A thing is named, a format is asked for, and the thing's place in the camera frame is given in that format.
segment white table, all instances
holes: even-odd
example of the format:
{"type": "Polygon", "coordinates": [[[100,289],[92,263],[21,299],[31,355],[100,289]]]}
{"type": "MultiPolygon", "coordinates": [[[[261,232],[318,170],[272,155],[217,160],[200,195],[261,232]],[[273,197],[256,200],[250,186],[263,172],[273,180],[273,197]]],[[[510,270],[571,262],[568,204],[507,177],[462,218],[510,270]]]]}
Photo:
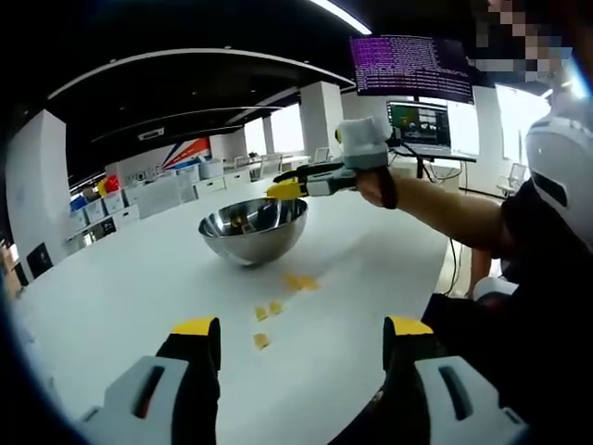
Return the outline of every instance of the white table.
{"type": "MultiPolygon", "coordinates": [[[[288,156],[288,157],[284,157],[282,158],[282,165],[288,165],[288,164],[298,164],[301,163],[303,161],[309,162],[311,159],[311,156],[288,156]]],[[[259,170],[261,168],[261,161],[257,161],[257,162],[251,162],[243,167],[239,167],[237,169],[234,168],[234,163],[225,163],[225,167],[224,170],[225,172],[233,172],[235,170],[242,170],[242,169],[249,169],[250,171],[254,171],[254,170],[259,170]]]]}
{"type": "Polygon", "coordinates": [[[293,249],[256,270],[227,264],[198,222],[213,210],[262,196],[268,181],[164,211],[68,257],[37,278],[19,303],[40,341],[66,412],[102,404],[107,385],[154,355],[174,324],[221,319],[220,444],[327,443],[383,383],[387,314],[419,318],[441,269],[446,238],[358,194],[307,198],[293,249]],[[285,273],[316,277],[291,293],[285,273]],[[284,313],[258,323],[276,299],[284,313]],[[271,345],[258,351],[256,333],[271,345]]]}

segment black shirt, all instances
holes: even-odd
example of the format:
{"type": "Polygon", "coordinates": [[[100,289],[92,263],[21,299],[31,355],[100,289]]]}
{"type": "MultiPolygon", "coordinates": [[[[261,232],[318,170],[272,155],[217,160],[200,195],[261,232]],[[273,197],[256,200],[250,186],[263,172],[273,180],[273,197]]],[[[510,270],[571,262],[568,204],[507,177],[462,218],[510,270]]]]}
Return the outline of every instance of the black shirt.
{"type": "Polygon", "coordinates": [[[531,181],[501,211],[516,247],[516,291],[496,311],[434,295],[423,321],[536,430],[574,425],[573,397],[593,378],[585,342],[593,256],[531,181]]]}

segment chair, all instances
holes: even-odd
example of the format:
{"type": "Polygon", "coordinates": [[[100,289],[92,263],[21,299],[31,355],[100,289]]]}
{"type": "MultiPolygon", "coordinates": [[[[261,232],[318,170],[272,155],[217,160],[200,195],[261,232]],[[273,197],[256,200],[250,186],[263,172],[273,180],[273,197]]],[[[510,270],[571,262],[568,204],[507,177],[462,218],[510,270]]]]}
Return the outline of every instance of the chair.
{"type": "Polygon", "coordinates": [[[252,171],[251,180],[259,181],[269,176],[276,176],[282,171],[283,155],[264,155],[261,157],[259,170],[252,171]]]}
{"type": "Polygon", "coordinates": [[[327,162],[327,159],[330,156],[330,149],[329,148],[318,148],[315,150],[315,157],[313,162],[327,162]]]}
{"type": "Polygon", "coordinates": [[[512,197],[516,194],[521,185],[525,182],[525,173],[527,172],[527,166],[523,164],[514,163],[511,167],[511,173],[509,177],[500,176],[500,180],[497,184],[497,189],[502,191],[504,197],[512,197]]]}
{"type": "Polygon", "coordinates": [[[240,167],[245,167],[247,164],[249,163],[249,159],[247,159],[245,156],[237,156],[234,159],[234,168],[238,169],[240,167]]]}

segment ceiling light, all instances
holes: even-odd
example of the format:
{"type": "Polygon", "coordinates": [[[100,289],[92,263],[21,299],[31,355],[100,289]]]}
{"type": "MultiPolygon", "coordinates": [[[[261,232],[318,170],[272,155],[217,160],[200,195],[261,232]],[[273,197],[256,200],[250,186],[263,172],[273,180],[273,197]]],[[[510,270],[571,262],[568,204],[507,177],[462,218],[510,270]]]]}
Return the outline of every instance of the ceiling light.
{"type": "Polygon", "coordinates": [[[354,28],[356,31],[360,32],[364,35],[372,34],[371,30],[360,23],[358,20],[353,18],[350,14],[348,14],[344,9],[334,5],[332,2],[328,0],[309,0],[310,2],[314,3],[317,6],[322,7],[328,12],[331,12],[339,19],[345,21],[348,25],[354,28]]]}

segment white cabinet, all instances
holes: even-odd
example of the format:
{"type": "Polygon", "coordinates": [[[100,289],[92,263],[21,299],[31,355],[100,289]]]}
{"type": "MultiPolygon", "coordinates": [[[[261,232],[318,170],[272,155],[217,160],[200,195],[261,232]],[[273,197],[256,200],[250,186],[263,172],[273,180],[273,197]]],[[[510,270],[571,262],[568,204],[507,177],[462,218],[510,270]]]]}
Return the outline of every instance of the white cabinet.
{"type": "Polygon", "coordinates": [[[199,174],[202,179],[215,178],[224,173],[224,164],[220,159],[211,159],[207,162],[201,162],[199,165],[199,174]]]}
{"type": "Polygon", "coordinates": [[[196,189],[196,195],[199,199],[210,195],[215,192],[219,192],[224,190],[224,178],[221,176],[220,178],[210,179],[208,181],[201,181],[197,184],[194,184],[194,188],[196,189]]]}
{"type": "Polygon", "coordinates": [[[226,189],[236,187],[241,184],[250,184],[249,170],[244,169],[240,172],[231,172],[224,175],[224,185],[226,189]]]}

